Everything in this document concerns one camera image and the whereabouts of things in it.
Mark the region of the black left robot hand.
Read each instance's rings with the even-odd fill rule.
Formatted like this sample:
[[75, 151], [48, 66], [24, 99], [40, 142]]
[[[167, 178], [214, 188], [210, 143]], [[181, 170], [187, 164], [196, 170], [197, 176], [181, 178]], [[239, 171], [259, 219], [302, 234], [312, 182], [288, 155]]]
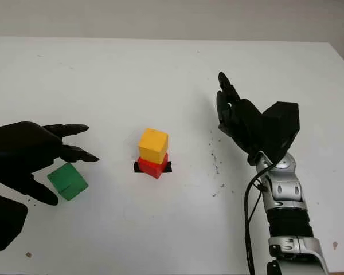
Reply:
[[97, 162], [95, 155], [63, 142], [63, 138], [88, 128], [84, 124], [41, 126], [29, 121], [1, 126], [0, 183], [47, 205], [57, 205], [57, 195], [38, 183], [33, 174], [51, 166], [58, 158], [68, 163]]

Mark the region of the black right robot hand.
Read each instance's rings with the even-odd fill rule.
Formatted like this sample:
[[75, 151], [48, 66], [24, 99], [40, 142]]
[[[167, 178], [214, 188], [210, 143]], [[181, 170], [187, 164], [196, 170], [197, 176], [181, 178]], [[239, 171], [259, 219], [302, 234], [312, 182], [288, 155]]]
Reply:
[[218, 82], [220, 85], [216, 96], [218, 128], [248, 154], [248, 163], [255, 166], [261, 158], [262, 150], [261, 113], [251, 101], [240, 98], [223, 72], [218, 74]]

